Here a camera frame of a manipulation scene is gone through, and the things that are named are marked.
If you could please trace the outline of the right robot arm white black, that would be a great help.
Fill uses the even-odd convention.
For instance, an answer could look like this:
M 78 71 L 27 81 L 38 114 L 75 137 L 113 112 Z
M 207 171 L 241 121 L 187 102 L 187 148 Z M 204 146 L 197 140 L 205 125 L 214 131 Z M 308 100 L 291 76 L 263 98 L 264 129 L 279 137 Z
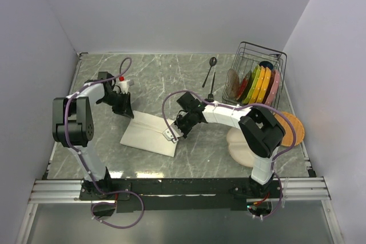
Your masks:
M 201 102 L 186 92 L 177 103 L 185 112 L 171 124 L 171 140 L 186 138 L 199 123 L 217 123 L 239 129 L 250 150 L 254 153 L 250 191 L 255 197 L 263 197 L 270 191 L 273 178 L 272 159 L 277 154 L 285 130 L 266 106 L 240 106 L 214 102 Z

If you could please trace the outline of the white cloth napkin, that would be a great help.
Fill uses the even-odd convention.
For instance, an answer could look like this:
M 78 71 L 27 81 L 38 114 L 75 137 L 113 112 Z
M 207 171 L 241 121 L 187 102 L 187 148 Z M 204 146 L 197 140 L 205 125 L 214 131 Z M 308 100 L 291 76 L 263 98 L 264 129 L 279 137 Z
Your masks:
M 163 118 L 133 111 L 134 118 L 122 135 L 120 144 L 151 153 L 174 157 L 177 144 L 167 140 L 163 132 L 167 129 Z

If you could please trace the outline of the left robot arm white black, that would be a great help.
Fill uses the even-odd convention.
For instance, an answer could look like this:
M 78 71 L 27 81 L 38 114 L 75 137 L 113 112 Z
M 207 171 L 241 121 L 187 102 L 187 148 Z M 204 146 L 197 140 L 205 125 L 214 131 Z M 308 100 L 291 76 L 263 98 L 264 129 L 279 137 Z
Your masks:
M 96 183 L 93 193 L 100 199 L 113 194 L 113 184 L 107 178 L 107 168 L 99 159 L 92 143 L 94 122 L 92 107 L 104 103 L 112 112 L 123 117 L 134 117 L 129 87 L 132 80 L 114 77 L 106 71 L 98 73 L 73 94 L 53 100 L 52 135 L 77 159 L 86 181 Z

